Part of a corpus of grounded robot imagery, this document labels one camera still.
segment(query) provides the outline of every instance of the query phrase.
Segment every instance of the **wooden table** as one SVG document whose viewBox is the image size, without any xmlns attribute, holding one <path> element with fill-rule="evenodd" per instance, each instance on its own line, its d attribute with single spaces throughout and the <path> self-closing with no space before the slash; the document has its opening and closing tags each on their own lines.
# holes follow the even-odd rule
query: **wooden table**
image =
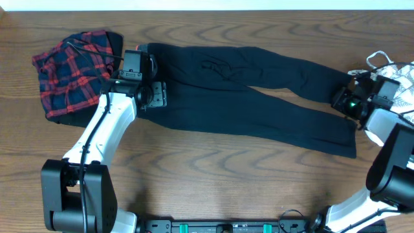
<svg viewBox="0 0 414 233">
<path fill-rule="evenodd" d="M 48 122 L 31 56 L 72 33 L 104 28 L 125 49 L 148 42 L 258 46 L 341 70 L 367 68 L 377 50 L 414 60 L 409 11 L 11 12 L 0 21 L 0 232 L 46 232 L 40 169 L 61 159 L 83 129 Z M 377 60 L 380 65 L 385 60 Z M 261 89 L 302 106 L 336 113 L 290 91 Z M 120 207 L 176 219 L 311 215 L 365 184 L 380 148 L 357 133 L 358 157 L 346 159 L 254 137 L 166 129 L 137 120 L 125 133 L 111 176 Z M 414 216 L 387 219 L 390 232 L 413 232 Z"/>
</svg>

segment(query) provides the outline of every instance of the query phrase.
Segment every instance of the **red plaid fabric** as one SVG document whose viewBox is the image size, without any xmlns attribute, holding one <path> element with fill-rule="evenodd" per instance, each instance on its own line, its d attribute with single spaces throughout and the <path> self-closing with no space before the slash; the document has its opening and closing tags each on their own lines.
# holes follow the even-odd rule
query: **red plaid fabric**
<svg viewBox="0 0 414 233">
<path fill-rule="evenodd" d="M 101 83 L 87 61 L 66 42 L 112 55 L 106 31 L 83 32 L 64 39 L 49 52 L 33 56 L 39 73 L 40 98 L 46 117 L 72 113 L 99 102 Z M 104 79 L 113 72 L 114 59 L 80 51 Z"/>
</svg>

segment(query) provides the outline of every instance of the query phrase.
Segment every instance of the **folded black pants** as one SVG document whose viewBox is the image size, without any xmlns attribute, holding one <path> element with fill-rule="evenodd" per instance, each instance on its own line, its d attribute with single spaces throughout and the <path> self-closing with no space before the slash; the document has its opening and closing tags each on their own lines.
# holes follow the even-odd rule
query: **folded black pants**
<svg viewBox="0 0 414 233">
<path fill-rule="evenodd" d="M 168 105 L 139 117 L 171 129 L 250 135 L 334 155 L 356 157 L 356 124 L 291 104 L 248 86 L 289 88 L 329 103 L 351 77 L 313 62 L 256 47 L 139 46 L 154 54 Z"/>
</svg>

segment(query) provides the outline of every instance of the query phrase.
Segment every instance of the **white wall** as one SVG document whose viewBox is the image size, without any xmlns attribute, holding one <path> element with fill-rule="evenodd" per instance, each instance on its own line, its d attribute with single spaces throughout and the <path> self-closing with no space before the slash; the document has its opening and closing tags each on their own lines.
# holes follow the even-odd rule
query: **white wall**
<svg viewBox="0 0 414 233">
<path fill-rule="evenodd" d="M 413 10 L 414 0 L 0 0 L 13 10 Z"/>
</svg>

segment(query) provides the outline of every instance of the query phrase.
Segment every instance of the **plaid cloth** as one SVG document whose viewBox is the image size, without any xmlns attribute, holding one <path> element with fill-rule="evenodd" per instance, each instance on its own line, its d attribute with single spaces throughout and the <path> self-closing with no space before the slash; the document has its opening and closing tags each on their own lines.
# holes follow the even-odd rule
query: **plaid cloth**
<svg viewBox="0 0 414 233">
<path fill-rule="evenodd" d="M 40 98 L 46 118 L 72 113 L 99 102 L 101 83 L 88 63 L 66 42 L 112 55 L 106 31 L 82 32 L 64 39 L 49 52 L 33 56 L 39 73 Z M 114 59 L 80 51 L 104 79 L 113 72 Z"/>
</svg>

